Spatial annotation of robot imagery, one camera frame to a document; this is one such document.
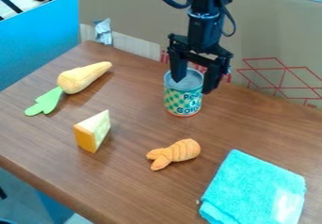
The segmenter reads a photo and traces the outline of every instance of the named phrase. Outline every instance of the orange plush shrimp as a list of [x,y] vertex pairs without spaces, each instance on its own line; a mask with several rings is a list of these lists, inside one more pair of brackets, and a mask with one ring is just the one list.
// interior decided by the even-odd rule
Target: orange plush shrimp
[[171,162],[180,162],[196,158],[201,153],[201,146],[192,138],[183,139],[173,145],[155,149],[147,153],[149,160],[154,160],[151,170],[159,170]]

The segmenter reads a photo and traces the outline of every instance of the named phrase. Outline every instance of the cardboard wall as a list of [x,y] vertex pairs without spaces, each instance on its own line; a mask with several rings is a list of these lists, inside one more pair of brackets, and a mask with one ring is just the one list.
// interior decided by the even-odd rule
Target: cardboard wall
[[[322,107],[321,3],[233,0],[229,10],[238,29],[222,45],[234,53],[232,82]],[[160,0],[80,0],[80,17],[82,24],[109,17],[114,30],[161,49],[168,46],[168,33],[184,34],[188,23],[185,10]]]

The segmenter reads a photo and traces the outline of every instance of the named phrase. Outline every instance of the toy carrot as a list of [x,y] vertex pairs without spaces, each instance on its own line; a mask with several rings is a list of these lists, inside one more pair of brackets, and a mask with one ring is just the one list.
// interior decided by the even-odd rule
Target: toy carrot
[[88,65],[83,68],[62,72],[57,78],[57,85],[64,92],[74,94],[86,88],[104,73],[106,73],[112,64],[110,62],[99,62]]
[[151,170],[165,168],[171,162],[180,162],[196,158],[201,153],[201,146],[192,138],[183,139],[173,145],[155,149],[147,153],[149,160],[154,160]]
[[38,97],[36,103],[28,107],[24,113],[27,116],[34,116],[41,112],[44,114],[51,113],[58,104],[63,92],[74,94],[83,90],[111,67],[112,64],[110,62],[99,62],[62,72],[57,78],[58,87]]

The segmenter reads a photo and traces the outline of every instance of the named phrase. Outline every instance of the can label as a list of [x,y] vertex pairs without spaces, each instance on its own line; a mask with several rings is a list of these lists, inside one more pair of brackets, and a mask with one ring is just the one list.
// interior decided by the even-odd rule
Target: can label
[[165,108],[177,116],[194,115],[201,109],[201,88],[194,91],[180,91],[173,88],[164,89]]

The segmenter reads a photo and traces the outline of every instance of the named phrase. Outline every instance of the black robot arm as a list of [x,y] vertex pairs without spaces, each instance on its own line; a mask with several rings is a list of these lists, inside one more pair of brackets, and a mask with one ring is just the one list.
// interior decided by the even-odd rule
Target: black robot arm
[[[186,76],[187,62],[192,61],[205,68],[203,93],[209,93],[217,88],[223,74],[230,71],[230,60],[233,54],[219,45],[221,35],[230,37],[236,26],[226,5],[233,0],[186,0],[181,5],[173,0],[163,0],[172,7],[186,8],[191,6],[189,28],[187,36],[169,35],[169,60],[171,76],[174,81],[180,82]],[[223,31],[224,18],[233,24],[233,32]],[[200,54],[215,55],[215,60],[200,56]]]

